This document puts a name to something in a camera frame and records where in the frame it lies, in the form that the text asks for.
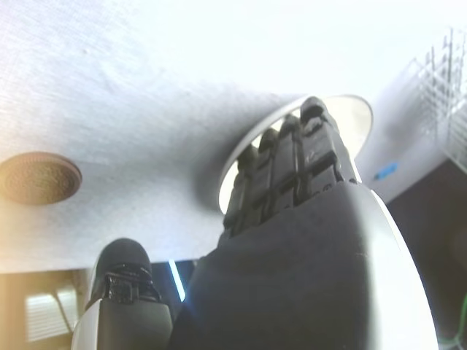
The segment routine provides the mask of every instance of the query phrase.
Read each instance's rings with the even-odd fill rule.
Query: light strip
[[[178,295],[180,296],[180,300],[183,301],[185,299],[185,291],[183,289],[182,280],[180,279],[180,275],[178,274],[175,261],[169,260],[169,265],[172,271],[172,276],[174,277],[175,285],[177,286]]]

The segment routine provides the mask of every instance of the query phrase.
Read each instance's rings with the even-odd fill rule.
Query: green wire
[[[464,302],[462,304],[462,310],[460,311],[460,321],[459,321],[459,329],[458,333],[454,336],[454,338],[451,339],[445,339],[445,338],[438,338],[439,343],[445,343],[445,344],[457,344],[462,340],[464,330],[466,327],[466,316],[467,316],[467,294],[464,297]]]

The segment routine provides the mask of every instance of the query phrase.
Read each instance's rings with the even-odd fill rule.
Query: wire rack
[[[467,172],[467,55],[465,29],[450,28],[414,59],[415,105],[423,133]]]

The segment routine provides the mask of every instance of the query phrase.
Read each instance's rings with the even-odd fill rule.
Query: back of robotic hand
[[[238,164],[219,247],[199,260],[173,331],[147,255],[106,248],[72,350],[437,349],[406,244],[322,101]]]

